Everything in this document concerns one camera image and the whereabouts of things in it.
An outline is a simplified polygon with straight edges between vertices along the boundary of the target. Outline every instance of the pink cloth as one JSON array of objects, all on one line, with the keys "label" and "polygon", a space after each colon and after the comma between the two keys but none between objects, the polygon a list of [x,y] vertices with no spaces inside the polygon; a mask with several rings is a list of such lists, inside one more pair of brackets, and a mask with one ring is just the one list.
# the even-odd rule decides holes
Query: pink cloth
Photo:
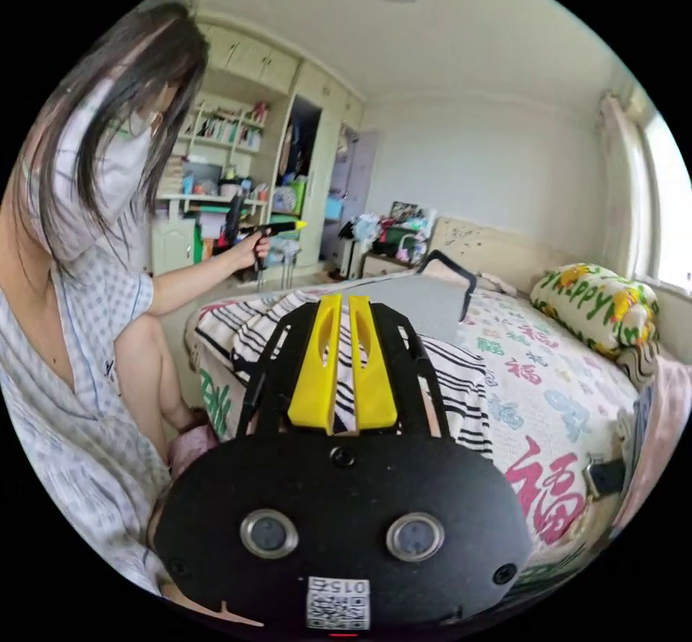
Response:
[{"label": "pink cloth", "polygon": [[208,423],[179,435],[168,446],[173,480],[177,479],[198,457],[217,445],[216,435]]},{"label": "pink cloth", "polygon": [[692,366],[655,359],[649,422],[632,479],[615,518],[617,535],[639,511],[661,478],[680,440],[692,408]]}]

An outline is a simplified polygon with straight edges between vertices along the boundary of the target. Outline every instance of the long black hair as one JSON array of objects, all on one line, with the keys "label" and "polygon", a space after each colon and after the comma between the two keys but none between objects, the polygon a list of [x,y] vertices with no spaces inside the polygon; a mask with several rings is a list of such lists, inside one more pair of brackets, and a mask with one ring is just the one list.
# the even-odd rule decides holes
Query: long black hair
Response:
[{"label": "long black hair", "polygon": [[[131,208],[143,206],[153,214],[159,180],[200,88],[208,50],[189,2],[146,0],[119,19],[82,56],[46,102],[35,124],[35,150],[27,159],[23,149],[22,158],[28,168],[27,182],[37,183],[37,213],[48,249],[61,271],[68,272],[68,266],[60,262],[53,247],[60,241],[56,221],[60,206],[53,191],[53,176],[58,145],[70,117],[101,82],[114,77],[114,70],[127,63],[115,76],[115,83],[81,140],[73,179],[82,208],[104,235],[112,234],[112,227],[106,224],[99,209],[99,188],[95,182],[104,143],[108,144],[117,130],[132,120],[134,113],[150,105],[166,86],[177,88],[172,104],[153,132],[139,192],[130,204]],[[41,121],[44,127],[38,131]],[[22,184],[14,185],[16,200]]]}]

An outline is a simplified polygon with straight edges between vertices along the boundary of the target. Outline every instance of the nightstand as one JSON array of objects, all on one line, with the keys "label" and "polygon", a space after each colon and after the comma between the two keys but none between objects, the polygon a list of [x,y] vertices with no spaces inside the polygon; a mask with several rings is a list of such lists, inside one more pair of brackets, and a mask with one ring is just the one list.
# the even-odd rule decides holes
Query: nightstand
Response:
[{"label": "nightstand", "polygon": [[388,258],[385,255],[374,255],[372,252],[369,252],[363,261],[363,278],[369,279],[374,276],[405,272],[406,270],[413,269],[413,267],[409,263]]}]

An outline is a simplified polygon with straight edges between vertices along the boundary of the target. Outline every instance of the qr code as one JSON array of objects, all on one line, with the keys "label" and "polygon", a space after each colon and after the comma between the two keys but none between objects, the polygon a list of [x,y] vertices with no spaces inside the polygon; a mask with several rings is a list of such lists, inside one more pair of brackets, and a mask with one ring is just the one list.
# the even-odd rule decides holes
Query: qr code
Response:
[{"label": "qr code", "polygon": [[353,580],[312,579],[308,591],[307,623],[318,630],[367,630],[370,627],[369,590],[357,592]]}]

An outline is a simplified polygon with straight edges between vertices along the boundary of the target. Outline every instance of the curtain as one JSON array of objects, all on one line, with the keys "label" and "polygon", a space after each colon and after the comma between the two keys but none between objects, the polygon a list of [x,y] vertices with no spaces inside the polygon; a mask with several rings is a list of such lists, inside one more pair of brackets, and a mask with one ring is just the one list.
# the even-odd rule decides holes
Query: curtain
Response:
[{"label": "curtain", "polygon": [[[649,115],[648,99],[635,87],[627,110],[631,118]],[[642,134],[612,94],[599,107],[600,140],[605,155],[605,241],[603,266],[632,278],[650,271],[652,242],[652,190]]]}]

